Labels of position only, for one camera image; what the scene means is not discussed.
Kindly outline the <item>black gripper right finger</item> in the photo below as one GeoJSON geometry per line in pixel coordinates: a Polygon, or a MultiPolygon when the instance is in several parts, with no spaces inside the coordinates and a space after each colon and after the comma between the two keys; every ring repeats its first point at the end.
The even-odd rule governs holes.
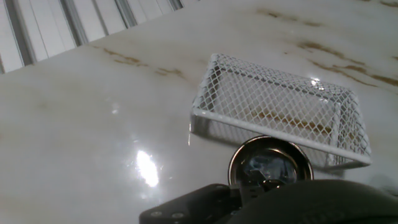
{"type": "Polygon", "coordinates": [[[261,184],[261,187],[264,191],[270,191],[272,189],[279,189],[281,186],[284,185],[284,182],[278,179],[269,179],[264,180],[261,184]]]}

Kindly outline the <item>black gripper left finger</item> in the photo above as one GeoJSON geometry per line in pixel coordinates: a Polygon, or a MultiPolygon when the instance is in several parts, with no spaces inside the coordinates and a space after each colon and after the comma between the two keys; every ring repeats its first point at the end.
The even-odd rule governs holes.
{"type": "Polygon", "coordinates": [[[139,224],[224,224],[264,193],[261,186],[211,184],[142,212],[139,224]]]}

